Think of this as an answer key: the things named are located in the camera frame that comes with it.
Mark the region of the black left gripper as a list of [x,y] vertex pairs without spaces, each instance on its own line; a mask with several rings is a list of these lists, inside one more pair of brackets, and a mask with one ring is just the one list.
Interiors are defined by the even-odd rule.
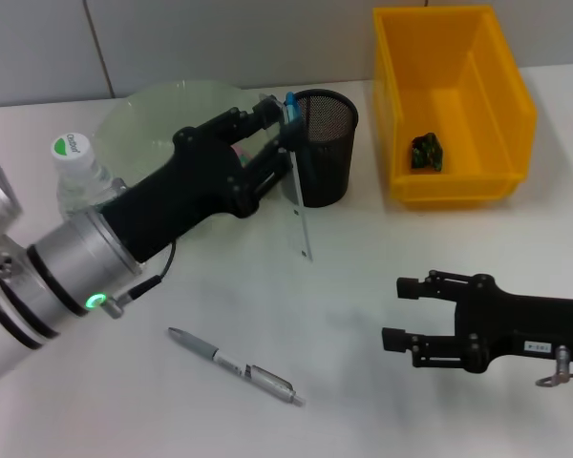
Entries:
[[[103,205],[100,214],[138,262],[216,214],[253,215],[280,182],[295,187],[292,154],[301,146],[301,119],[285,124],[284,104],[265,97],[252,112],[237,107],[173,136],[174,153],[153,174]],[[279,133],[242,166],[232,146],[280,124]]]

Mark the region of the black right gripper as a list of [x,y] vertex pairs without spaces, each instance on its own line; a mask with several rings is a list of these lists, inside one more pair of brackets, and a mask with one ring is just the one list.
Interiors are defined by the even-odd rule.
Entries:
[[456,303],[456,337],[382,328],[384,350],[410,352],[414,367],[462,368],[479,374],[503,356],[552,359],[561,345],[573,361],[573,299],[511,294],[489,275],[436,270],[423,280],[398,278],[396,293],[399,299]]

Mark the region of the transparent plastic ruler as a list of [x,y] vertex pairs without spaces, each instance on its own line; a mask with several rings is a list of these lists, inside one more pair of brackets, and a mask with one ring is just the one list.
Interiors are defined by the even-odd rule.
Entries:
[[[261,94],[259,96],[260,101],[265,97],[275,96],[269,94]],[[287,124],[287,109],[285,107],[285,101],[279,101],[284,104],[285,124]],[[305,140],[303,118],[302,116],[299,118],[301,119],[301,146],[292,154],[294,165],[296,166],[295,187],[287,187],[287,183],[283,181],[280,182],[271,191],[279,191],[278,200],[280,202],[281,223],[285,226],[289,247],[303,259],[312,262],[313,256],[308,236],[308,224],[305,214],[305,205],[297,159],[297,152],[303,148]],[[270,134],[270,139],[279,133],[280,127],[280,124],[274,124],[266,130]]]

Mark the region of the green plastic wrapper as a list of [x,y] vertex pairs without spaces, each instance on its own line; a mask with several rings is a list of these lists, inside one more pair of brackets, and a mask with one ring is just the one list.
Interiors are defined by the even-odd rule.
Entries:
[[411,168],[414,170],[442,171],[443,148],[435,133],[417,136],[412,140]]

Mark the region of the clear green-label water bottle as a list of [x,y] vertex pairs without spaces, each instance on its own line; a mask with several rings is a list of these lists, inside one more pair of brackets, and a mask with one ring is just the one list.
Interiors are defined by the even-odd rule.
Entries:
[[79,133],[59,136],[51,146],[58,173],[56,197],[64,219],[90,206],[100,207],[126,190],[120,177],[96,159],[89,138]]

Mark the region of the black mesh pen holder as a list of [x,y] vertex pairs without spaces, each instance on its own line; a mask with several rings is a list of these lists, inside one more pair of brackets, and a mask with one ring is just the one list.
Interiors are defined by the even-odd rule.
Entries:
[[286,102],[302,118],[306,135],[296,151],[303,205],[332,205],[348,190],[357,109],[347,97],[328,89],[289,93]]

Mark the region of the translucent green fruit plate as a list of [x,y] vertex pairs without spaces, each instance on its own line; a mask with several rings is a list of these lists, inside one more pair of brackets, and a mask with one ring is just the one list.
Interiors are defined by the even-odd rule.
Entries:
[[[212,80],[159,83],[119,101],[98,127],[95,145],[101,160],[129,190],[172,156],[176,132],[196,128],[234,107],[251,113],[259,96]],[[269,140],[270,134],[259,130],[234,145],[254,157]]]

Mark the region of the grey white pen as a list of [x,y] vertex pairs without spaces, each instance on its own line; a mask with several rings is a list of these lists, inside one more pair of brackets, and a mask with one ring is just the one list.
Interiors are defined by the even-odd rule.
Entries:
[[297,393],[291,382],[257,365],[240,363],[225,354],[217,346],[182,329],[169,327],[167,329],[167,335],[183,348],[222,367],[229,373],[246,380],[286,404],[304,406],[306,403]]

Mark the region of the yellow plastic bin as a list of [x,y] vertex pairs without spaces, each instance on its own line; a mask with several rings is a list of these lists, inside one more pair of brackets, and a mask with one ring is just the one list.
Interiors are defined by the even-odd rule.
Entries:
[[[489,5],[385,7],[375,30],[372,101],[391,198],[412,209],[471,208],[526,181],[537,110]],[[411,168],[435,133],[441,172]]]

